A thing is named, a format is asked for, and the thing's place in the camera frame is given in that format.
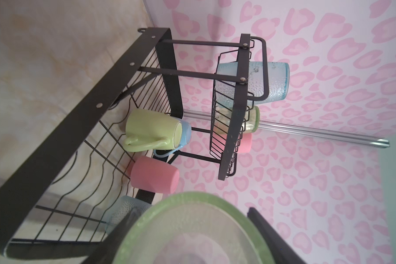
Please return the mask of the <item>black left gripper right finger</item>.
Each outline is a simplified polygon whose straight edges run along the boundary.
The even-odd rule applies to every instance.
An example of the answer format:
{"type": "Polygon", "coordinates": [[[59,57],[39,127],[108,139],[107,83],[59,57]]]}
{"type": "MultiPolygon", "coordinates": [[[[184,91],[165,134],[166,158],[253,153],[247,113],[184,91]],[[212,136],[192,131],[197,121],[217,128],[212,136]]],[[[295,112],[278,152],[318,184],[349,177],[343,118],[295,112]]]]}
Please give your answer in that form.
{"type": "Polygon", "coordinates": [[[305,264],[305,261],[272,228],[257,209],[251,207],[247,217],[264,238],[276,264],[305,264]]]}

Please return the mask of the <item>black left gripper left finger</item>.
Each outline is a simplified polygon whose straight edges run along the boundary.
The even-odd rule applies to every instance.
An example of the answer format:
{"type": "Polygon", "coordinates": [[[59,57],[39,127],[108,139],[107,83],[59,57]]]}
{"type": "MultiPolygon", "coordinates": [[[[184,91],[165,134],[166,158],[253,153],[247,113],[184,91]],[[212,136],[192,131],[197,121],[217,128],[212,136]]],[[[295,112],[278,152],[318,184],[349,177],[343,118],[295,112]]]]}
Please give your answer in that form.
{"type": "Polygon", "coordinates": [[[128,213],[113,229],[110,235],[82,262],[82,264],[111,264],[124,237],[140,216],[141,212],[138,209],[133,209],[128,213]]]}

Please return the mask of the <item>teal translucent plastic cup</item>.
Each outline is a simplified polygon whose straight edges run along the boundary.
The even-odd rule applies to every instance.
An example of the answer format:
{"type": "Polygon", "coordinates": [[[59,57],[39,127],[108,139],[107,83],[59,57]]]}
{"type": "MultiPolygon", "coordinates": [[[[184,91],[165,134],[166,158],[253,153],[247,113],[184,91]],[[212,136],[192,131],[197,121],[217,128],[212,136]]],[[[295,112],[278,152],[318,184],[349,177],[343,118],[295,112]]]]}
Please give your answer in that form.
{"type": "Polygon", "coordinates": [[[127,215],[134,213],[135,215],[141,216],[151,206],[152,205],[150,203],[130,196],[123,196],[119,198],[116,201],[114,208],[110,212],[110,216],[107,220],[106,233],[110,234],[127,215]]]}

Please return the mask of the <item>pale yellow translucent cup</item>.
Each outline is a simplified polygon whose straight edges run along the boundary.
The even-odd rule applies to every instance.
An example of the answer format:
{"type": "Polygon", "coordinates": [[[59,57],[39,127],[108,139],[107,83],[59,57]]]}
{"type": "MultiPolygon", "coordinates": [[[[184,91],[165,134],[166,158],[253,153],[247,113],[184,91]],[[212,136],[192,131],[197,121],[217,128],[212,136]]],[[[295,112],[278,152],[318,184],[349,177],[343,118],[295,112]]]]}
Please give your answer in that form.
{"type": "Polygon", "coordinates": [[[234,205],[184,192],[150,207],[124,236],[115,264],[272,264],[261,233],[234,205]]]}

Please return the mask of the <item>pink plastic cup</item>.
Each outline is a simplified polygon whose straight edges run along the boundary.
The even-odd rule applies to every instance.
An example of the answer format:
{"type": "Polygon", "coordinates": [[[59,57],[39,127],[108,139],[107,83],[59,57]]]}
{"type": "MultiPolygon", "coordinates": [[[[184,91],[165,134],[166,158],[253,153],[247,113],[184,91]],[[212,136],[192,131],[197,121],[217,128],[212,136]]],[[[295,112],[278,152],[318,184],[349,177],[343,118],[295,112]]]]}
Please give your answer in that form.
{"type": "Polygon", "coordinates": [[[244,133],[238,147],[238,153],[244,154],[249,153],[252,147],[253,133],[244,133]]]}
{"type": "Polygon", "coordinates": [[[180,172],[178,168],[163,161],[140,156],[131,171],[130,183],[133,188],[161,194],[176,191],[180,172]]]}

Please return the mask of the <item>pale green ceramic mug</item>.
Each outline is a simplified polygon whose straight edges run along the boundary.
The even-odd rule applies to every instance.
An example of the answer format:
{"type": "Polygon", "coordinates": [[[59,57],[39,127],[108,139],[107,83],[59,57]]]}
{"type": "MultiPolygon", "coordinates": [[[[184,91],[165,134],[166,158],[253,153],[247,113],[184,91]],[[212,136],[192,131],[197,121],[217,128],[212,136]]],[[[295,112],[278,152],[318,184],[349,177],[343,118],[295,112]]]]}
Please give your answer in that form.
{"type": "Polygon", "coordinates": [[[123,148],[127,152],[173,150],[182,138],[180,120],[164,113],[136,109],[125,125],[123,148]]]}

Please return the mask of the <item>light blue ceramic mug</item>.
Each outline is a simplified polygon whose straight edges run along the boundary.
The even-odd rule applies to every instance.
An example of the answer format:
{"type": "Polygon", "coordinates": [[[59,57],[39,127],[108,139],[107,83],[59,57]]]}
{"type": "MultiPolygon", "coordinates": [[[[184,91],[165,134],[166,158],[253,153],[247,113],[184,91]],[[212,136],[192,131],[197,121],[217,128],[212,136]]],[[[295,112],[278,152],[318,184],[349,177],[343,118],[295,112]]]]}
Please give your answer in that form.
{"type": "Polygon", "coordinates": [[[176,151],[180,150],[181,148],[187,146],[190,141],[191,141],[191,133],[192,133],[192,126],[189,122],[181,120],[178,118],[178,120],[181,122],[181,126],[182,126],[182,134],[181,134],[181,139],[180,139],[180,143],[178,145],[177,148],[175,148],[174,150],[171,150],[165,154],[158,154],[157,150],[153,151],[154,156],[158,157],[158,158],[165,158],[168,157],[171,154],[174,154],[176,151]]]}

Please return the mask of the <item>green translucent plastic cup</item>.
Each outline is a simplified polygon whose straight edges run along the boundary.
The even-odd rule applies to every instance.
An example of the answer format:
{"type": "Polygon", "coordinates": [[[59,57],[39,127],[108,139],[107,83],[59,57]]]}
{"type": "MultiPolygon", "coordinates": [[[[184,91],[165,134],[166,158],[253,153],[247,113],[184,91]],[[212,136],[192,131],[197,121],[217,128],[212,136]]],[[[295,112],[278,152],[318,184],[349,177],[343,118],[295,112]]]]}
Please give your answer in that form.
{"type": "MultiPolygon", "coordinates": [[[[229,130],[229,125],[232,117],[232,110],[225,107],[216,107],[214,116],[213,131],[219,135],[226,135],[229,130]]],[[[244,122],[242,124],[241,132],[244,134],[254,133],[258,129],[260,122],[260,110],[254,106],[250,110],[245,111],[244,122]]]]}

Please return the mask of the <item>pale teal cup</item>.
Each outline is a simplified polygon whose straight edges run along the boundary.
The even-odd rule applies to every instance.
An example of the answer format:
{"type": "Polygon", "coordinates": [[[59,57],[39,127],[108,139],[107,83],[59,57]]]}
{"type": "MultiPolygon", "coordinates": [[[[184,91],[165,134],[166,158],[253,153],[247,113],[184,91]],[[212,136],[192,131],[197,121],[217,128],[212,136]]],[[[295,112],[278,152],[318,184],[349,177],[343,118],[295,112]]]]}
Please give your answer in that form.
{"type": "MultiPolygon", "coordinates": [[[[264,70],[262,62],[249,63],[248,95],[261,97],[264,94],[264,75],[268,75],[269,95],[263,101],[247,101],[248,106],[284,100],[289,88],[290,69],[288,63],[268,62],[264,70]]],[[[215,81],[215,96],[218,102],[232,108],[234,99],[233,82],[215,81]]]]}

